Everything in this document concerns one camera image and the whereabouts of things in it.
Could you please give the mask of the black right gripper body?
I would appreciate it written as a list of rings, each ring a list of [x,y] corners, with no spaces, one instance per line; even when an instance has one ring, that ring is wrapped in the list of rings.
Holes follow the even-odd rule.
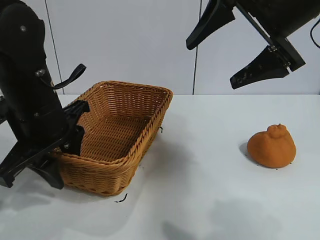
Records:
[[[318,0],[238,0],[236,6],[254,17],[254,27],[267,33],[270,51],[276,52],[286,67],[295,71],[306,64],[287,37],[320,14]]]

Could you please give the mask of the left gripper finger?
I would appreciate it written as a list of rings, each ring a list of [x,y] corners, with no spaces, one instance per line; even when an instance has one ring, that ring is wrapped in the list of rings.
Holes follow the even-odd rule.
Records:
[[[84,128],[76,125],[68,141],[62,145],[62,152],[71,155],[80,155],[84,134]]]
[[[60,173],[59,163],[56,158],[45,154],[40,160],[31,165],[31,170],[42,177],[51,187],[63,189],[65,184]]]

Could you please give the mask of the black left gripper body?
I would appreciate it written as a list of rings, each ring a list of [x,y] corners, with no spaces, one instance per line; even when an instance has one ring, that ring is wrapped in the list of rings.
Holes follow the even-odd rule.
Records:
[[[17,142],[0,164],[0,184],[11,188],[16,176],[71,137],[81,115],[88,113],[87,101],[62,107],[58,95],[41,80],[20,72],[2,71],[0,121],[7,121]]]

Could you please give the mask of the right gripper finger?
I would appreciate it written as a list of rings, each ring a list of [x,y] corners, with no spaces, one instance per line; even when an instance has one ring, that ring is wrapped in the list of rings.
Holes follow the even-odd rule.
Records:
[[[230,78],[235,90],[263,80],[284,78],[289,75],[282,59],[267,46],[253,61]]]
[[[235,0],[209,0],[199,22],[186,39],[186,47],[193,50],[209,35],[235,20]]]

